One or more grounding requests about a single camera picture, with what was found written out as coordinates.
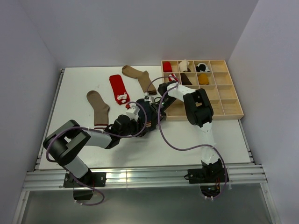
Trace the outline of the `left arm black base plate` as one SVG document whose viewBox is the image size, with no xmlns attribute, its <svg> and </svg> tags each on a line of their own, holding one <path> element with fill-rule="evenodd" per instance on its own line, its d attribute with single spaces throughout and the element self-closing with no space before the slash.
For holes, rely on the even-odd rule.
<svg viewBox="0 0 299 224">
<path fill-rule="evenodd" d="M 63 187 L 73 189 L 73 199 L 77 203 L 83 205 L 95 205 L 104 202 L 104 194 L 96 189 L 96 187 L 105 187 L 106 172 L 92 172 L 88 171 L 83 177 L 76 178 L 72 173 L 67 173 L 64 177 Z M 89 203 L 96 194 L 102 196 L 98 203 Z"/>
</svg>

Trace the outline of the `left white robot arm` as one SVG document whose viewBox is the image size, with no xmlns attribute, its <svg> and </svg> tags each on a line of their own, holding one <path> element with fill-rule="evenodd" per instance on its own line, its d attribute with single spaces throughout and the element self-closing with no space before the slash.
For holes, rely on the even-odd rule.
<svg viewBox="0 0 299 224">
<path fill-rule="evenodd" d="M 46 155 L 51 162 L 58 163 L 74 176 L 79 186 L 93 184 L 93 174 L 80 159 L 79 152 L 84 146 L 96 146 L 111 149 L 117 146 L 122 138 L 142 137 L 149 131 L 147 123 L 141 118 L 131 119 L 120 115 L 114 123 L 105 128 L 88 129 L 81 127 L 75 120 L 69 120 L 49 135 L 43 142 Z"/>
</svg>

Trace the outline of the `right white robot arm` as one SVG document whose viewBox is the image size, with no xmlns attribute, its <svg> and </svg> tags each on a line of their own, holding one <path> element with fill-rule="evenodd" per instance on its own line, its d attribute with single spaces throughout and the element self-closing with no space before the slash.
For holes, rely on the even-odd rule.
<svg viewBox="0 0 299 224">
<path fill-rule="evenodd" d="M 215 183 L 221 182 L 227 184 L 229 181 L 228 171 L 223 157 L 215 147 L 214 136 L 212 132 L 212 120 L 214 111 L 210 100 L 204 89 L 191 89 L 175 81 L 159 85 L 161 99 L 156 102 L 150 102 L 150 107 L 155 115 L 152 117 L 156 121 L 151 123 L 157 125 L 160 134 L 165 143 L 177 151 L 189 151 L 200 149 L 202 168 L 197 171 L 190 171 L 187 174 L 189 183 Z M 200 144 L 189 148 L 178 148 L 173 146 L 164 136 L 161 128 L 161 120 L 166 116 L 165 110 L 168 109 L 175 100 L 184 103 L 187 120 L 192 126 L 201 131 L 206 140 L 206 144 Z"/>
</svg>

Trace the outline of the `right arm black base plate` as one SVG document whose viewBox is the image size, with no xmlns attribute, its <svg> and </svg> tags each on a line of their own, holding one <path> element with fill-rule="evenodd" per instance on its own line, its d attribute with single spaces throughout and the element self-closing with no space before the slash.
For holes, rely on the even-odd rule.
<svg viewBox="0 0 299 224">
<path fill-rule="evenodd" d="M 213 201 L 222 193 L 221 184 L 223 183 L 224 187 L 228 184 L 228 171 L 221 159 L 215 163 L 202 162 L 201 164 L 202 168 L 188 169 L 184 179 L 189 184 L 200 184 L 200 191 L 204 199 Z"/>
</svg>

